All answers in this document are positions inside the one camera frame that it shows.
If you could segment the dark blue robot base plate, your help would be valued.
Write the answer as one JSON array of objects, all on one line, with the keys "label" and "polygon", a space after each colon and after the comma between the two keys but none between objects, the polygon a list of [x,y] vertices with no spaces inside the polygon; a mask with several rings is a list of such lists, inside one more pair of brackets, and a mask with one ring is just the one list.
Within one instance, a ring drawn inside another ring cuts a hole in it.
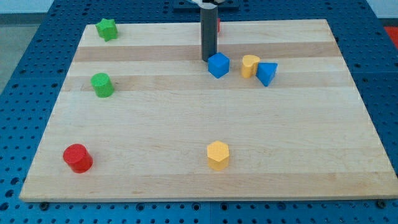
[{"label": "dark blue robot base plate", "polygon": [[[218,9],[239,9],[240,3],[240,0],[225,0],[218,5]],[[199,6],[197,4],[186,0],[170,0],[170,4],[175,12],[199,10]]]}]

